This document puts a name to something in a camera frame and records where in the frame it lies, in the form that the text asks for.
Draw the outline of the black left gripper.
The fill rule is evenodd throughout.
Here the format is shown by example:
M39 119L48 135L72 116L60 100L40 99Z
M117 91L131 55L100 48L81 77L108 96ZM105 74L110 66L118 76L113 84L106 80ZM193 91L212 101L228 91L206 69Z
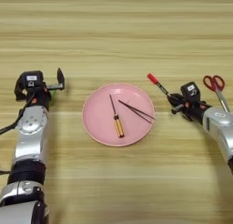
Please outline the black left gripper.
M40 91L37 91L29 102L29 107L41 106L44 107L46 110L49 110L50 106L54 102L55 94L57 90L64 90L65 89L65 77L61 68L57 69L57 81L58 84L54 85L44 85L44 88ZM18 78L15 84L15 100L22 101L26 100L26 95L23 93L25 89L25 82L23 78Z

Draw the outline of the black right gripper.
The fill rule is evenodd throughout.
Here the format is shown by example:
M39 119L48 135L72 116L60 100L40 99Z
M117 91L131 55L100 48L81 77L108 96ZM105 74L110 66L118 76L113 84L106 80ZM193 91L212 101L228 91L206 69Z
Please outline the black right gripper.
M186 120L196 121L200 125L203 124L204 113L210 108L206 102L188 102L178 93L170 94L167 100L171 106L176 106L171 109L173 115L181 111Z

